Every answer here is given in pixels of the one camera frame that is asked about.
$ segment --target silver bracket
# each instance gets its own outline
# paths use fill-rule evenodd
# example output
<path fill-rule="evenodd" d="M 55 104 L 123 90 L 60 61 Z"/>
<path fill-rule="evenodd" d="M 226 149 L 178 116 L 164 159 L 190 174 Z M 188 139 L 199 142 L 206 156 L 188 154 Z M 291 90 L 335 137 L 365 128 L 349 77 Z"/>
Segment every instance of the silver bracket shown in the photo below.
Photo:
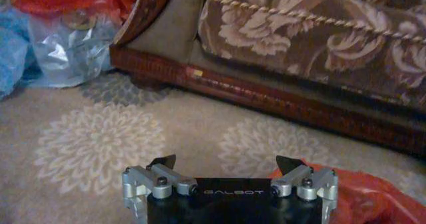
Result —
<path fill-rule="evenodd" d="M 293 186 L 297 187 L 297 196 L 305 201 L 323 198 L 323 222 L 331 221 L 332 211 L 339 204 L 339 184 L 340 179 L 335 171 L 329 168 L 313 172 L 313 169 L 300 165 L 281 178 L 271 181 L 271 187 L 277 197 L 288 197 L 292 194 Z"/>
<path fill-rule="evenodd" d="M 186 177 L 163 164 L 155 164 L 150 169 L 142 166 L 128 167 L 123 172 L 124 206 L 135 214 L 139 223 L 147 223 L 147 197 L 152 193 L 156 199 L 172 196 L 174 188 L 184 196 L 198 190 L 195 178 Z"/>

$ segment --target clear plastic bag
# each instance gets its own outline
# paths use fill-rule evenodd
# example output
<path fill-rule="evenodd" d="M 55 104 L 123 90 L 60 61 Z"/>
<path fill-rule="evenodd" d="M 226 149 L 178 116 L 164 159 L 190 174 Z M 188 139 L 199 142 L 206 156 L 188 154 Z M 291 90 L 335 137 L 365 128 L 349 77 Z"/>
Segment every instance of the clear plastic bag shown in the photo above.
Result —
<path fill-rule="evenodd" d="M 112 68 L 108 47 L 119 27 L 96 10 L 78 10 L 78 14 L 90 20 L 76 17 L 72 22 L 64 15 L 30 18 L 30 39 L 43 73 L 42 78 L 27 80 L 33 87 L 72 87 Z"/>

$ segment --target carved wood trim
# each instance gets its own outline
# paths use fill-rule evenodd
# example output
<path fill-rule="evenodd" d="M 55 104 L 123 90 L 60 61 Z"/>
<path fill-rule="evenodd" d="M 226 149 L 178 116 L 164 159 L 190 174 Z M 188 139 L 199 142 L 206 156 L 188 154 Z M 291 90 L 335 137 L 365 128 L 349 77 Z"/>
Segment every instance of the carved wood trim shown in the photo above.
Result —
<path fill-rule="evenodd" d="M 124 45 L 150 27 L 160 15 L 168 0 L 136 0 L 130 18 L 122 27 L 114 43 Z"/>
<path fill-rule="evenodd" d="M 420 130 L 128 48 L 112 46 L 111 55 L 114 66 L 134 75 L 148 76 L 413 155 L 426 156 L 426 133 Z"/>

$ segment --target decorative rope trim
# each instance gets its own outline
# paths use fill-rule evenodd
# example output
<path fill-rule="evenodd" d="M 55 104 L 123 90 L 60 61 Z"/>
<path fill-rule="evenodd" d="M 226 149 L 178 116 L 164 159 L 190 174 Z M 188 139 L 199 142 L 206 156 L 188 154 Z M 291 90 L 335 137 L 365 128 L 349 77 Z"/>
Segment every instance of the decorative rope trim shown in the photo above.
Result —
<path fill-rule="evenodd" d="M 375 29 L 372 26 L 363 24 L 363 23 L 357 23 L 355 21 L 336 19 L 336 18 L 331 18 L 327 16 L 319 16 L 316 14 L 312 14 L 312 13 L 308 13 L 304 11 L 285 11 L 283 9 L 270 8 L 267 6 L 259 6 L 259 5 L 251 4 L 248 2 L 240 2 L 240 1 L 232 1 L 232 0 L 214 0 L 214 1 L 220 2 L 222 4 L 231 5 L 231 6 L 239 6 L 242 8 L 248 8 L 252 10 L 260 10 L 260 11 L 268 12 L 271 14 L 287 15 L 291 17 L 300 18 L 303 20 L 312 20 L 319 23 L 331 24 L 335 26 L 343 26 L 343 27 L 353 28 L 356 30 L 364 30 L 367 32 L 372 32 L 372 33 L 381 35 L 381 36 L 408 40 L 415 43 L 426 44 L 426 38 L 424 38 L 421 36 L 413 36 L 411 34 L 395 32 L 389 29 L 388 30 Z"/>

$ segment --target sofa armrest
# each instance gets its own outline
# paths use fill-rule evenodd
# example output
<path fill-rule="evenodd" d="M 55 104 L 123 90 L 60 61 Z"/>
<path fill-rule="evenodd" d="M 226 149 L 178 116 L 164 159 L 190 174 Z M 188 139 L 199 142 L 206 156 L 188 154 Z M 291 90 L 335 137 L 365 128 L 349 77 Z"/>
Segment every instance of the sofa armrest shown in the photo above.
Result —
<path fill-rule="evenodd" d="M 154 23 L 168 0 L 136 0 L 132 13 L 126 21 L 114 43 L 124 45 L 131 42 Z"/>

